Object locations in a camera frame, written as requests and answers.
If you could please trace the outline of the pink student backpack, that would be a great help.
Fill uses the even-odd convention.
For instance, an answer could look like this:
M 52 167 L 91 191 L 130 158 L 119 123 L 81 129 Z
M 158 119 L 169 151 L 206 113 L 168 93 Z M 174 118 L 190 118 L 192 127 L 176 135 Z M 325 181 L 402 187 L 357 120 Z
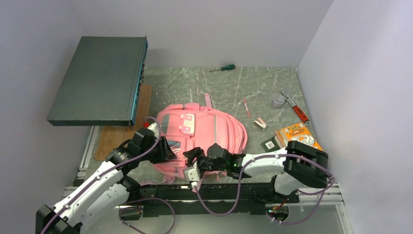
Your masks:
M 206 151 L 217 143 L 230 153 L 240 154 L 245 150 L 247 132 L 242 123 L 232 115 L 212 107 L 210 95 L 205 94 L 206 105 L 199 103 L 171 104 L 157 114 L 161 135 L 177 156 L 169 162 L 155 164 L 155 169 L 164 175 L 161 184 L 172 184 L 184 178 L 188 161 L 185 151 L 200 147 Z

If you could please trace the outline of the pink white stapler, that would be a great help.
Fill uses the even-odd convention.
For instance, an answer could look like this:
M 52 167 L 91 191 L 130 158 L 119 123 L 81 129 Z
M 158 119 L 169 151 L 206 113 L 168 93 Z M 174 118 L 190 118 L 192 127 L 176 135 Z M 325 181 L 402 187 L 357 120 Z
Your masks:
M 267 128 L 266 122 L 261 119 L 260 117 L 253 121 L 254 125 L 257 126 L 259 129 L 264 131 Z

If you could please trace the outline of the pink pencil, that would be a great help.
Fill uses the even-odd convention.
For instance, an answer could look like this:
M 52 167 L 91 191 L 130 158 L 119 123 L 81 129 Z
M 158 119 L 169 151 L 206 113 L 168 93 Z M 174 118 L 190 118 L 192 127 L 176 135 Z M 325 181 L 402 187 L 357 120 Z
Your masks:
M 249 111 L 249 108 L 248 108 L 248 105 L 247 105 L 247 102 L 246 102 L 245 98 L 243 98 L 243 103 L 244 103 L 244 107 L 245 107 L 245 110 L 246 110 L 247 117 L 248 117 L 248 119 L 251 119 L 250 111 Z

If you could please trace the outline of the clear tape roll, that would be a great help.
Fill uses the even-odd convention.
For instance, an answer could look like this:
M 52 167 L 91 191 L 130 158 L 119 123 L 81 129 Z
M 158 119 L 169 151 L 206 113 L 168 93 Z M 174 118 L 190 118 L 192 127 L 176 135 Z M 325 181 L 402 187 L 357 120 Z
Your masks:
M 278 109 L 278 108 L 282 107 L 284 102 L 285 102 L 285 99 L 284 99 L 283 95 L 274 95 L 273 98 L 272 98 L 271 106 L 274 109 Z

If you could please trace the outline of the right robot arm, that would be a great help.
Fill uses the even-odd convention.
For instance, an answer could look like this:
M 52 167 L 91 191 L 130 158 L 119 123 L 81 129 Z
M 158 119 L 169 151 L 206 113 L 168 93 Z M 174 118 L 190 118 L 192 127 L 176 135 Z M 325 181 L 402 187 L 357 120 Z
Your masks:
M 274 185 L 268 189 L 274 202 L 281 202 L 304 186 L 325 189 L 332 178 L 328 154 L 299 141 L 290 141 L 284 148 L 263 154 L 230 153 L 215 143 L 207 151 L 196 147 L 184 152 L 184 156 L 188 161 L 183 175 L 192 184 L 207 172 L 226 172 L 237 180 L 276 173 Z

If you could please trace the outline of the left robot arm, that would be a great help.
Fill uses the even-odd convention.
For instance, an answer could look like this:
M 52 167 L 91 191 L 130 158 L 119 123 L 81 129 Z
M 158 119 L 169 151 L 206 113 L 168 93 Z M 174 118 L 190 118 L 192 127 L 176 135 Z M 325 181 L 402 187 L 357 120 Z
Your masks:
M 142 161 L 153 164 L 175 159 L 161 127 L 153 123 L 135 132 L 110 151 L 99 168 L 60 202 L 43 205 L 36 212 L 37 234 L 84 234 L 107 212 L 123 204 L 152 200 L 143 184 L 128 176 Z

